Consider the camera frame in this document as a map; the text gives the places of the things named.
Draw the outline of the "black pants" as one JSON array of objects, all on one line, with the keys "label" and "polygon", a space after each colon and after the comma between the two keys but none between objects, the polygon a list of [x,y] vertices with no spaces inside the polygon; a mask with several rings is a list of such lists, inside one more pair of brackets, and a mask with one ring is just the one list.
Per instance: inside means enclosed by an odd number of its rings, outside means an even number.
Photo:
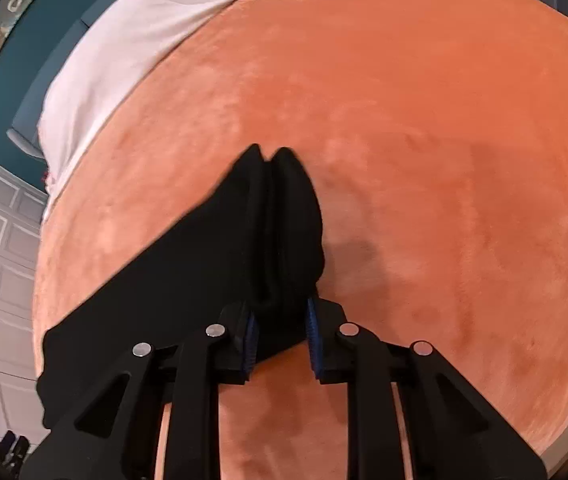
[{"label": "black pants", "polygon": [[43,338],[37,393],[53,428],[110,364],[217,322],[231,304],[255,316],[257,359],[305,340],[325,264],[319,200],[297,155],[252,144],[217,188]]}]

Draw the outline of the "white wardrobe with red decals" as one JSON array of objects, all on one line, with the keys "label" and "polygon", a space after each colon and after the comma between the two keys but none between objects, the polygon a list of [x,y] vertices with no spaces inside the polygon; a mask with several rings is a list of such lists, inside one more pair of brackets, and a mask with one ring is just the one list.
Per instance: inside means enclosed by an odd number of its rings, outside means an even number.
[{"label": "white wardrobe with red decals", "polygon": [[47,201],[43,192],[0,167],[0,440],[13,431],[32,445],[48,433],[36,393],[31,315]]}]

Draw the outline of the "orange plush bed blanket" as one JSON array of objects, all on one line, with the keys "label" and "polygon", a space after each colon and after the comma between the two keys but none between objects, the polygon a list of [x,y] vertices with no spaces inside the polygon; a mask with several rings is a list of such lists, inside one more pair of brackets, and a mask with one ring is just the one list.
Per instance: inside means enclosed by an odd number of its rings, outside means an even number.
[{"label": "orange plush bed blanket", "polygon": [[323,214],[320,293],[396,344],[427,339],[557,470],[568,462],[568,18],[538,0],[238,0],[98,131],[42,229],[34,334],[55,416],[126,328],[206,320],[153,263],[91,292],[259,144],[288,146]]}]

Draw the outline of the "blue upholstered headboard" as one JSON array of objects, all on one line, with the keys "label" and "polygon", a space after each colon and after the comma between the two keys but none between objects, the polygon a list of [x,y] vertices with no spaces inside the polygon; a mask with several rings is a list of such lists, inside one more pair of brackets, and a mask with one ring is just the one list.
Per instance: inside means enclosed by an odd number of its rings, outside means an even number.
[{"label": "blue upholstered headboard", "polygon": [[80,18],[72,23],[34,77],[6,132],[8,138],[26,155],[44,159],[38,138],[38,121],[45,93],[79,40],[115,1],[94,0]]}]

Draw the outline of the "white pink pillow cover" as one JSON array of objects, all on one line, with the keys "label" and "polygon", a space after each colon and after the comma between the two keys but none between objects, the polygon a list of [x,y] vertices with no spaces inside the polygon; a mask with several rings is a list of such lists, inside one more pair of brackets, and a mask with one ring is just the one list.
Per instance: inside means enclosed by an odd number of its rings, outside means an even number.
[{"label": "white pink pillow cover", "polygon": [[43,217],[119,105],[179,44],[237,0],[116,0],[55,76],[38,121],[48,165]]}]

